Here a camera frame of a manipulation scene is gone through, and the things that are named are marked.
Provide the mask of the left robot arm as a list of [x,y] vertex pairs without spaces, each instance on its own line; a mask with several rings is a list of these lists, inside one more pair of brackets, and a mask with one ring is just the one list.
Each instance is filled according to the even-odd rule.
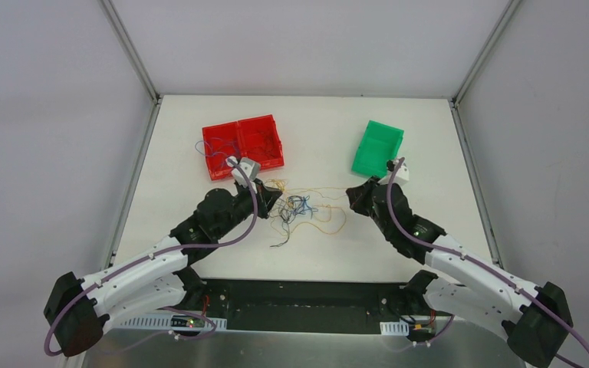
[[72,357],[89,350],[116,322],[152,309],[194,310],[203,299],[192,265],[217,248],[246,238],[267,219],[280,189],[260,179],[209,190],[193,213],[146,251],[81,278],[70,271],[54,283],[43,315],[49,324],[44,353]]

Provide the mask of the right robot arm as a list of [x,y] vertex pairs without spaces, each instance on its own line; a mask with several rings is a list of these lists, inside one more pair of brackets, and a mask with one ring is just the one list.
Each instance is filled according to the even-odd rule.
[[468,251],[414,214],[396,183],[374,176],[346,194],[352,211],[371,218],[399,254],[423,265],[403,289],[409,311],[456,315],[503,339],[526,363],[550,366],[574,326],[562,288],[538,286]]

